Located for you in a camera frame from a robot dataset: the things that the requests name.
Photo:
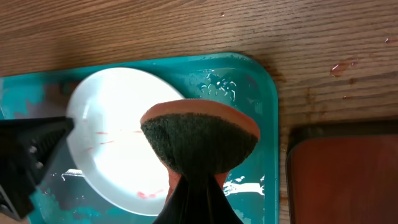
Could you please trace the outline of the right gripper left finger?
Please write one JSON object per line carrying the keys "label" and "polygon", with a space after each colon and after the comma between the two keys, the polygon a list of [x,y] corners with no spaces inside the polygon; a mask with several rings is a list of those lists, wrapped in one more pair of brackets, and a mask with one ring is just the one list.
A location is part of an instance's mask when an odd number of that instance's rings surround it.
{"label": "right gripper left finger", "polygon": [[64,116],[1,120],[1,213],[21,221],[34,211],[30,196],[73,130]]}

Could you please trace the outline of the light blue plate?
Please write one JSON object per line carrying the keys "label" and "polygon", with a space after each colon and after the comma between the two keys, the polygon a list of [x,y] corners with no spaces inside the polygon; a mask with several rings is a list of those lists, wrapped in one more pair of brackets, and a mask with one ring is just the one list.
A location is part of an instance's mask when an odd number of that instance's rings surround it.
{"label": "light blue plate", "polygon": [[141,131],[140,119],[158,103],[181,99],[163,79],[134,68],[100,70],[77,85],[67,107],[74,124],[67,145],[97,194],[131,213],[160,213],[169,175]]}

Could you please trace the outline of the red sponge with dark scourer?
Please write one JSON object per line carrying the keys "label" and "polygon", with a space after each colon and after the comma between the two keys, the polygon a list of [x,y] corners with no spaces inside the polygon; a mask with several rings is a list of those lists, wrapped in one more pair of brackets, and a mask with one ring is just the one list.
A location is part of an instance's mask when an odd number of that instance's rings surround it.
{"label": "red sponge with dark scourer", "polygon": [[158,103],[140,120],[141,130],[169,173],[167,201],[181,180],[208,190],[212,200],[226,200],[222,185],[227,173],[240,165],[261,138],[248,115],[211,100]]}

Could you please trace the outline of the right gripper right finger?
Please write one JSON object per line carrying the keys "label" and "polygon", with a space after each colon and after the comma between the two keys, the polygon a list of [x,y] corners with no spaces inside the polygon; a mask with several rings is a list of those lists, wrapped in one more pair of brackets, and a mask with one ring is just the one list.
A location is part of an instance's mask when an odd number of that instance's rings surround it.
{"label": "right gripper right finger", "polygon": [[181,176],[153,224],[242,224],[215,177]]}

